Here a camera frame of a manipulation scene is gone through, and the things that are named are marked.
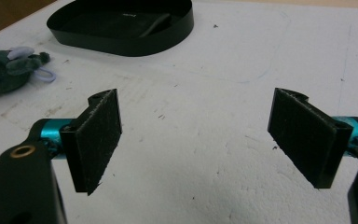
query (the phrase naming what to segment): toy mouse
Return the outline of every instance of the toy mouse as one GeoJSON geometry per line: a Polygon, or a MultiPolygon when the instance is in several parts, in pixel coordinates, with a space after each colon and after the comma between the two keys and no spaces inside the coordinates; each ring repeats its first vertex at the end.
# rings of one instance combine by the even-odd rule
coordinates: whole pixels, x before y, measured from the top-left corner
{"type": "Polygon", "coordinates": [[[47,53],[41,52],[37,55],[28,47],[0,50],[0,93],[18,89],[28,82],[32,74],[45,82],[54,81],[56,75],[42,67],[49,61],[50,57],[47,53]]]}

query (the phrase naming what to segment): white tabletop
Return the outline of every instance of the white tabletop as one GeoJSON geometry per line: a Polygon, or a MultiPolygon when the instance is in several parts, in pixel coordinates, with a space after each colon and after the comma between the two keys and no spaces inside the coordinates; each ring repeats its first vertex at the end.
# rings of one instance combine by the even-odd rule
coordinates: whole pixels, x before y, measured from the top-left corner
{"type": "Polygon", "coordinates": [[[314,189],[267,127],[276,87],[358,116],[358,8],[196,1],[187,39],[129,58],[58,43],[46,21],[69,2],[0,32],[0,49],[45,51],[58,74],[0,96],[0,154],[37,120],[76,118],[118,89],[123,134],[96,191],[75,193],[53,162],[69,223],[350,223],[358,161],[314,189]]]}

